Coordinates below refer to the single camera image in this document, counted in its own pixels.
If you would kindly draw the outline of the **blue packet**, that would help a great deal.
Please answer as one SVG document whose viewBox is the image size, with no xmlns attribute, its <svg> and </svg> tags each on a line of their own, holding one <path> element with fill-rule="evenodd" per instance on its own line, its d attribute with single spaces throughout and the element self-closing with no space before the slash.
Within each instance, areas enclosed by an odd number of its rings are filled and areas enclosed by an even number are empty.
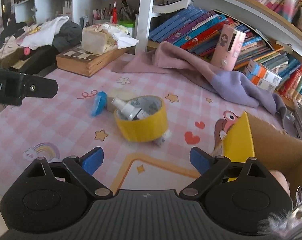
<svg viewBox="0 0 302 240">
<path fill-rule="evenodd" d="M 91 116 L 95 117 L 102 113 L 107 105 L 107 94 L 103 91 L 98 92 L 95 95 L 94 105 L 91 110 Z"/>
</svg>

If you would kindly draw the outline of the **yellow tape roll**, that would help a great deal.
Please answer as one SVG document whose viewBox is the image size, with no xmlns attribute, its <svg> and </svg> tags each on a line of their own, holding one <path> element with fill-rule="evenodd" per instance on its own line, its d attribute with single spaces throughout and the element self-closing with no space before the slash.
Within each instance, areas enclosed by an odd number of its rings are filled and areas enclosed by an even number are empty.
<svg viewBox="0 0 302 240">
<path fill-rule="evenodd" d="M 139 96 L 126 103 L 140 107 L 149 114 L 142 120 L 128 121 L 116 108 L 114 117 L 123 137 L 129 142 L 154 142 L 162 145 L 171 135 L 162 98 L 153 95 Z"/>
</svg>

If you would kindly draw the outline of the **small white dropper bottle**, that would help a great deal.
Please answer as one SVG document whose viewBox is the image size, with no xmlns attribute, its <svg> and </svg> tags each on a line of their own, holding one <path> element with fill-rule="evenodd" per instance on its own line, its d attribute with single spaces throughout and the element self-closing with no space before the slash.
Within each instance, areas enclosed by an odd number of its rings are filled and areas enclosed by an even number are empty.
<svg viewBox="0 0 302 240">
<path fill-rule="evenodd" d="M 142 120 L 149 117 L 149 114 L 140 107 L 135 107 L 130 103 L 126 103 L 120 98 L 115 97 L 111 102 L 120 113 L 128 120 Z"/>
</svg>

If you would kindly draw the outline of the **pink pig plush toy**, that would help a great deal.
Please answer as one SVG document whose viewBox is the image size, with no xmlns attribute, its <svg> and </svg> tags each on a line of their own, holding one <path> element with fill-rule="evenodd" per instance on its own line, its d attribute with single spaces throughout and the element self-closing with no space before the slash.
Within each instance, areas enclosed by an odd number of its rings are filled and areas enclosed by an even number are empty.
<svg viewBox="0 0 302 240">
<path fill-rule="evenodd" d="M 277 170 L 270 170 L 269 171 L 274 178 L 278 181 L 278 183 L 283 187 L 283 189 L 286 191 L 286 193 L 290 196 L 290 184 L 288 183 L 286 177 Z"/>
</svg>

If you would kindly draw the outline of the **pile of clothes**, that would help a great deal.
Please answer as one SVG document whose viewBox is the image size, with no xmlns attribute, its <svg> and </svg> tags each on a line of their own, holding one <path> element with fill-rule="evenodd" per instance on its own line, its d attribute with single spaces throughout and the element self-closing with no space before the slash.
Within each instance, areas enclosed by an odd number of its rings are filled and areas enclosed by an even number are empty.
<svg viewBox="0 0 302 240">
<path fill-rule="evenodd" d="M 28 26 L 25 22 L 8 25 L 0 34 L 0 69 L 39 74 L 56 64 L 56 55 L 80 44 L 82 27 L 59 16 L 43 24 Z"/>
</svg>

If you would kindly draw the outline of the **wooden chess board box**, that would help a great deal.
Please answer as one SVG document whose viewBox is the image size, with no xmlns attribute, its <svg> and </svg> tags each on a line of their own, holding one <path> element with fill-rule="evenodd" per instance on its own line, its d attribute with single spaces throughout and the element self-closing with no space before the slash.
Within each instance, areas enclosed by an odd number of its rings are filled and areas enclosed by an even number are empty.
<svg viewBox="0 0 302 240">
<path fill-rule="evenodd" d="M 67 72 L 91 77 L 128 50 L 128 48 L 114 49 L 96 55 L 85 51 L 82 46 L 76 46 L 56 55 L 56 65 Z"/>
</svg>

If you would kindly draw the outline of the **yellow cardboard box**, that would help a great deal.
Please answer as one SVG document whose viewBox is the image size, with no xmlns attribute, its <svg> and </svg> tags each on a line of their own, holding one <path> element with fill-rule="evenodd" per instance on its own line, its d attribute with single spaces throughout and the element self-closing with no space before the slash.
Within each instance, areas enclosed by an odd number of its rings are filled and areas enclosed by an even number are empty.
<svg viewBox="0 0 302 240">
<path fill-rule="evenodd" d="M 292 196 L 302 187 L 302 140 L 247 112 L 236 116 L 230 111 L 216 122 L 214 138 L 211 156 L 224 155 L 239 163 L 256 157 L 267 169 L 284 175 Z"/>
</svg>

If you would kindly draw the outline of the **cream tissue pack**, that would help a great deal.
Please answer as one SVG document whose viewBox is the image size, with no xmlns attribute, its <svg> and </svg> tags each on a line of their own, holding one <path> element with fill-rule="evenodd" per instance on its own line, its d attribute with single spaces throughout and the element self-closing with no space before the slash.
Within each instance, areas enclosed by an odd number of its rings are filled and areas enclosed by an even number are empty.
<svg viewBox="0 0 302 240">
<path fill-rule="evenodd" d="M 102 23 L 83 28 L 81 45 L 89 53 L 102 55 L 114 49 L 134 47 L 138 42 L 129 35 L 127 27 Z"/>
</svg>

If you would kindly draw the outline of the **stack of papers and books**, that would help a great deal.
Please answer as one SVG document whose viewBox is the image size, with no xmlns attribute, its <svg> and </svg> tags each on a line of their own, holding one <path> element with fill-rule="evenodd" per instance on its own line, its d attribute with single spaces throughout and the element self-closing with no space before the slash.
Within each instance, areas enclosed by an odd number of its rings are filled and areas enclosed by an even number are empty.
<svg viewBox="0 0 302 240">
<path fill-rule="evenodd" d="M 294 99 L 293 105 L 294 105 L 294 111 L 293 111 L 294 122 L 293 123 L 294 123 L 295 129 L 297 130 L 299 139 L 302 140 L 302 103 Z"/>
</svg>

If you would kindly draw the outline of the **orange white medicine boxes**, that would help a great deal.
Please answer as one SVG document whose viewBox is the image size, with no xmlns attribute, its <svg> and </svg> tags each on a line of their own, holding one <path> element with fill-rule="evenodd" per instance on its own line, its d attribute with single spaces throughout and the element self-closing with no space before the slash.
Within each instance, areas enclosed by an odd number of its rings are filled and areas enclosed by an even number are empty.
<svg viewBox="0 0 302 240">
<path fill-rule="evenodd" d="M 271 93 L 275 91 L 282 80 L 278 74 L 253 60 L 249 61 L 243 74 L 251 83 Z"/>
</svg>

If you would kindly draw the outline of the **red dictionary books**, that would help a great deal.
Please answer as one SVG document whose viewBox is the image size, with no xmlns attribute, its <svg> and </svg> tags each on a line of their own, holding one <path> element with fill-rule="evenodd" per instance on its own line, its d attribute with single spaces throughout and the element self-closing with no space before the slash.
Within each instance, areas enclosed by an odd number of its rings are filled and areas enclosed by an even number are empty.
<svg viewBox="0 0 302 240">
<path fill-rule="evenodd" d="M 287 100 L 302 101 L 302 64 L 297 67 L 279 89 L 280 95 Z"/>
</svg>

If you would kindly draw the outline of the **pink purple cloth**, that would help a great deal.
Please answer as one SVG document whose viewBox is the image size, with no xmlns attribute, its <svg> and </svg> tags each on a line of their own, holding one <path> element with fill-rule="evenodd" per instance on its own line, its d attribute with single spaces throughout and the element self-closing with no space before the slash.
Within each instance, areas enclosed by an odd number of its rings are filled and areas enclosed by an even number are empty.
<svg viewBox="0 0 302 240">
<path fill-rule="evenodd" d="M 116 59 L 111 63 L 115 73 L 158 73 L 176 71 L 194 84 L 220 95 L 224 100 L 249 107 L 264 107 L 272 115 L 286 119 L 287 108 L 275 93 L 254 85 L 241 72 L 222 70 L 201 58 L 162 42 L 156 50 L 135 55 L 126 62 Z"/>
</svg>

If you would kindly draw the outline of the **pink cylindrical holder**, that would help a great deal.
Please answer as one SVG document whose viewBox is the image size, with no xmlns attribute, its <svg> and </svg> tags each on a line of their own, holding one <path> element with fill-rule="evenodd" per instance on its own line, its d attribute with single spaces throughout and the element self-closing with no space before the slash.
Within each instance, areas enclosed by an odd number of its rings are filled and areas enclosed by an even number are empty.
<svg viewBox="0 0 302 240">
<path fill-rule="evenodd" d="M 223 25 L 211 64 L 222 70 L 232 71 L 239 57 L 246 33 L 229 25 Z"/>
</svg>

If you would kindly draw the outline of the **row of blue books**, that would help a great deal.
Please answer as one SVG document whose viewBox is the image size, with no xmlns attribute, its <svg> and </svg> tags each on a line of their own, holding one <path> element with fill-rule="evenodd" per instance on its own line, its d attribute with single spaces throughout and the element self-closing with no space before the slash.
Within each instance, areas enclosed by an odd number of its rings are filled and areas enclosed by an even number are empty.
<svg viewBox="0 0 302 240">
<path fill-rule="evenodd" d="M 150 31 L 148 39 L 183 47 L 190 40 L 197 41 L 200 34 L 208 30 L 219 31 L 223 25 L 230 23 L 232 19 L 224 14 L 189 5 Z"/>
</svg>

